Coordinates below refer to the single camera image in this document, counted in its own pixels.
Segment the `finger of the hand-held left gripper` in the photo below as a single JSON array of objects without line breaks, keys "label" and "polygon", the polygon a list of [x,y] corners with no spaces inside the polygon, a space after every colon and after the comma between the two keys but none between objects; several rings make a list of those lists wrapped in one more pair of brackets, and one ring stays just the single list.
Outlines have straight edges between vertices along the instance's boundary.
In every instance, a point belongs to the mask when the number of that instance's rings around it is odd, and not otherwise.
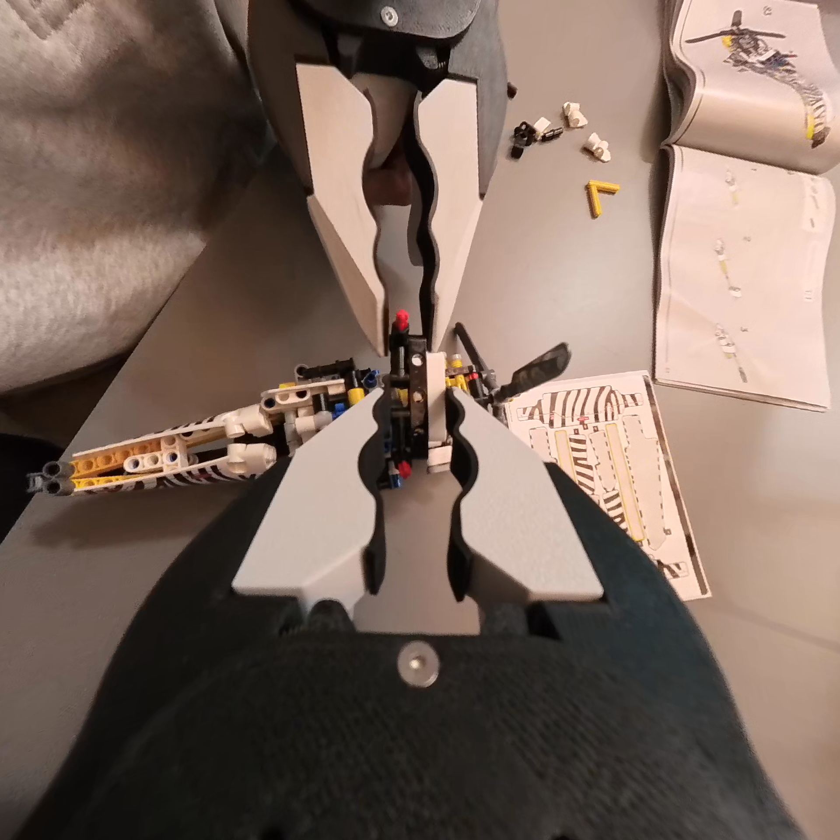
[{"label": "finger of the hand-held left gripper", "polygon": [[308,148],[308,210],[353,315],[379,356],[387,353],[386,291],[375,264],[378,227],[364,168],[374,142],[368,98],[334,66],[297,64]]},{"label": "finger of the hand-held left gripper", "polygon": [[445,79],[416,97],[406,157],[417,186],[410,218],[423,268],[418,292],[423,336],[429,350],[438,350],[483,204],[474,82]]}]

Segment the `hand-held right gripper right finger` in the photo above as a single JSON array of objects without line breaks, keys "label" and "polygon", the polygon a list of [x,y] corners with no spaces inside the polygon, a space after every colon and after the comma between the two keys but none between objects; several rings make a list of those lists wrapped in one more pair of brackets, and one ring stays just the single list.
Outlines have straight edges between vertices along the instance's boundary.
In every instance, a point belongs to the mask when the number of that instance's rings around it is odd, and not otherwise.
[{"label": "hand-held right gripper right finger", "polygon": [[604,593],[547,465],[471,396],[447,390],[455,599],[479,607],[595,602]]}]

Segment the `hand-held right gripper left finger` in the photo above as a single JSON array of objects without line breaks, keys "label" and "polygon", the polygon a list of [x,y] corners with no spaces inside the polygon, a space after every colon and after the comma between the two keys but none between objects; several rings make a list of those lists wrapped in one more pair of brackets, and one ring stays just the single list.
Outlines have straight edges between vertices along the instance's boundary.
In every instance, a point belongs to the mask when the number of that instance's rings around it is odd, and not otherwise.
[{"label": "hand-held right gripper left finger", "polygon": [[238,594],[355,607],[378,593],[388,424],[389,397],[376,388],[298,450],[233,579]]}]

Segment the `black white lego beam assembly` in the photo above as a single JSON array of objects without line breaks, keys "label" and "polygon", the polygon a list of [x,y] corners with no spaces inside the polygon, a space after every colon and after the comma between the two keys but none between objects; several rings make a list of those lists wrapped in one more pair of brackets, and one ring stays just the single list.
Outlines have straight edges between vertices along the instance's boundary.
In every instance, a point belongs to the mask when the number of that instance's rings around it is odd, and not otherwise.
[{"label": "black white lego beam assembly", "polygon": [[427,350],[424,336],[412,334],[408,313],[396,313],[388,336],[391,368],[382,377],[388,396],[384,433],[385,468],[381,489],[398,489],[423,461],[430,475],[450,470],[452,441],[446,420],[447,358]]}]

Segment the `zebra striped lego helicopter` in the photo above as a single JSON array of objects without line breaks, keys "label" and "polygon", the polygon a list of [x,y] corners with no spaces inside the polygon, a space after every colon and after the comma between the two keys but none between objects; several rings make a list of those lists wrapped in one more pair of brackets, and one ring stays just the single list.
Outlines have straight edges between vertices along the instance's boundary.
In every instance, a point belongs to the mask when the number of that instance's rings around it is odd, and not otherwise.
[{"label": "zebra striped lego helicopter", "polygon": [[[571,360],[568,344],[560,343],[499,385],[462,323],[455,334],[468,363],[446,356],[448,389],[465,392],[498,419],[508,400],[558,377]],[[300,364],[291,382],[263,391],[257,403],[50,461],[27,476],[28,492],[81,497],[250,480],[278,458],[296,454],[375,388],[384,389],[387,373],[361,368],[353,359]]]}]

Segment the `black white lego pin piece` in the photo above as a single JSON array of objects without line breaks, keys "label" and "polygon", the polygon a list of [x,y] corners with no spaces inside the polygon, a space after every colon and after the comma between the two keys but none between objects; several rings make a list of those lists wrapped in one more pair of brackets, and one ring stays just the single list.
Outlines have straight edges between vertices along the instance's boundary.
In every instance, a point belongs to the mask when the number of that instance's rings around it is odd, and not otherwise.
[{"label": "black white lego pin piece", "polygon": [[540,118],[535,123],[522,121],[512,132],[509,159],[518,161],[527,148],[535,144],[551,143],[561,137],[563,133],[563,126],[553,125],[546,118]]}]

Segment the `zebra striped sticker sheet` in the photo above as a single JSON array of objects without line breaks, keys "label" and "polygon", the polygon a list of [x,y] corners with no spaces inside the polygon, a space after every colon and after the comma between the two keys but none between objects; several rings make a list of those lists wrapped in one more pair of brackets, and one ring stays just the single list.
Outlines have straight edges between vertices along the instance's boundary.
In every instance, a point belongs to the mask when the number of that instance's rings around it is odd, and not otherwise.
[{"label": "zebra striped sticker sheet", "polygon": [[682,601],[711,597],[650,373],[551,380],[508,400],[504,417],[635,541]]}]

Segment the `open instruction book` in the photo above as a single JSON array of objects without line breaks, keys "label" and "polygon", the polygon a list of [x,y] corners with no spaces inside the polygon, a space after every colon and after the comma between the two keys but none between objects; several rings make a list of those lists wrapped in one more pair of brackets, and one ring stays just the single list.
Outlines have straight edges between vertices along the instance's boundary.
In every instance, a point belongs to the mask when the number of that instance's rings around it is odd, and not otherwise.
[{"label": "open instruction book", "polygon": [[839,76],[818,6],[664,2],[654,378],[824,412]]}]

